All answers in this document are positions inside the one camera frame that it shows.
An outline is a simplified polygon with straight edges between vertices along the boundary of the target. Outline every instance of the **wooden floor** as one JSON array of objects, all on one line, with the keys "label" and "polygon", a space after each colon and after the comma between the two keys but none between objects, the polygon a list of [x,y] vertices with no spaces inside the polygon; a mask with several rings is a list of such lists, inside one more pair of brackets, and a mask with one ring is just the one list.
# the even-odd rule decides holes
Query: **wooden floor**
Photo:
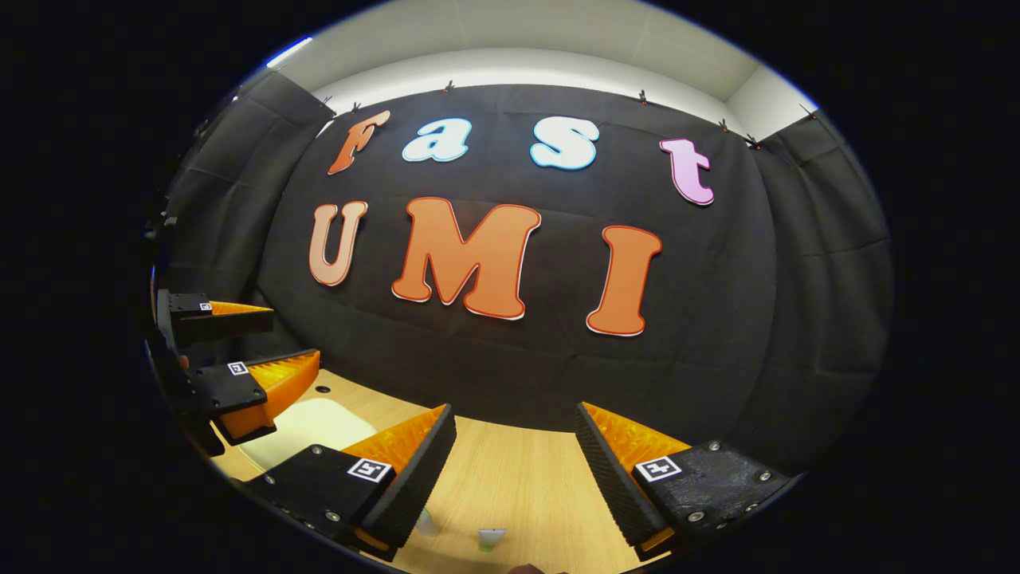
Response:
[{"label": "wooden floor", "polygon": [[[315,386],[325,385],[322,395]],[[329,399],[382,430],[437,405],[375,393],[328,371],[300,401]],[[456,412],[457,403],[451,400]],[[425,505],[437,536],[415,529],[393,566],[421,574],[506,574],[533,564],[546,574],[618,574],[642,563],[609,514],[572,433],[537,431],[455,418],[457,440]],[[236,448],[213,462],[241,480],[258,469]],[[489,553],[479,528],[505,528]]]}]

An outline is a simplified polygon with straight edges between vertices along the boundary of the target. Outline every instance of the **peach letter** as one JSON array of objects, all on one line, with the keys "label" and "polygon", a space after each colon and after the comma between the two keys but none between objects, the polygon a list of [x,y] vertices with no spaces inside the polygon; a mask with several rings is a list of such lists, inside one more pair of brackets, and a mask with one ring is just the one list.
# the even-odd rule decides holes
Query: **peach letter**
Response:
[{"label": "peach letter", "polygon": [[393,295],[401,300],[424,303],[432,291],[425,283],[425,265],[443,305],[460,295],[474,269],[474,290],[464,298],[464,307],[477,315],[507,319],[524,317],[524,304],[517,298],[520,266],[527,238],[542,223],[542,215],[529,207],[497,205],[463,240],[453,205],[441,197],[419,197],[407,204],[413,218],[411,239],[404,259],[404,272],[393,282]]},{"label": "peach letter", "polygon": [[390,110],[380,111],[364,121],[351,125],[347,131],[347,141],[344,142],[344,147],[340,148],[340,154],[337,155],[337,160],[329,166],[326,174],[339,173],[350,167],[351,163],[354,163],[354,152],[364,149],[368,144],[368,138],[375,133],[375,126],[386,123],[387,119],[390,119]]},{"label": "peach letter", "polygon": [[698,178],[698,166],[708,169],[708,157],[695,151],[690,140],[662,140],[659,149],[669,152],[673,185],[687,201],[697,205],[708,205],[715,199],[712,190],[702,187]]},{"label": "peach letter", "polygon": [[344,226],[340,229],[340,248],[337,260],[325,260],[325,236],[329,232],[329,222],[337,216],[337,206],[326,203],[315,208],[315,227],[312,228],[312,245],[308,248],[308,267],[312,276],[322,284],[338,284],[347,278],[354,253],[354,236],[358,232],[358,219],[368,210],[364,201],[351,201],[344,205],[341,214]]},{"label": "peach letter", "polygon": [[588,315],[588,328],[604,335],[632,337],[645,330],[641,301],[652,255],[662,251],[662,240],[627,225],[602,229],[609,243],[609,271],[599,309]]}]

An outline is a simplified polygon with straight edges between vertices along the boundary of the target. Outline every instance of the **black fabric backdrop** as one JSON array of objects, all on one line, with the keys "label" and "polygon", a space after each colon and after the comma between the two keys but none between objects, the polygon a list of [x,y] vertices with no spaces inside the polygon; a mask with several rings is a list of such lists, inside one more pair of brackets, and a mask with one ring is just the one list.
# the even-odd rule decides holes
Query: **black fabric backdrop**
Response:
[{"label": "black fabric backdrop", "polygon": [[[302,102],[308,111],[317,103]],[[390,120],[354,164],[326,175],[348,127],[384,109]],[[550,115],[599,126],[591,165],[568,171],[533,163],[531,131]],[[308,117],[302,137],[324,121]],[[444,117],[471,121],[468,151],[451,162],[403,160],[417,129]],[[217,361],[315,347],[341,376],[425,406],[449,402],[461,416],[569,431],[573,406],[585,401],[684,441],[729,440],[799,472],[866,396],[891,303],[881,210],[842,138],[819,117],[767,138],[757,151],[687,113],[574,88],[456,88],[365,106],[338,116],[311,145],[282,152],[304,150],[278,205],[272,193],[253,204],[220,203],[215,213],[195,204],[216,241],[211,250],[203,245],[208,258],[195,260],[216,261],[207,268],[222,276],[211,279],[214,286],[178,284],[276,310],[272,334],[221,348]],[[234,128],[221,124],[216,133]],[[264,159],[247,160],[250,152],[233,142],[249,138],[223,137],[233,147],[219,153],[238,155],[219,159],[225,164],[272,155],[266,148]],[[672,138],[692,140],[710,159],[712,168],[700,170],[715,193],[710,206],[688,203],[674,188],[669,155],[659,149]],[[500,203],[542,214],[521,271],[523,319],[468,312],[463,297],[473,276],[450,307],[435,295],[426,304],[393,296],[411,230],[405,208],[421,196],[449,199],[465,237]],[[352,200],[368,202],[368,212],[347,279],[327,286],[308,269],[312,212]],[[186,211],[171,214],[191,216]],[[330,259],[340,222],[329,229]],[[608,224],[639,226],[663,241],[642,306],[646,330],[636,337],[584,325],[602,294]],[[258,252],[260,264],[252,257]],[[253,273],[254,290],[245,293]],[[435,284],[430,270],[426,276]]]}]

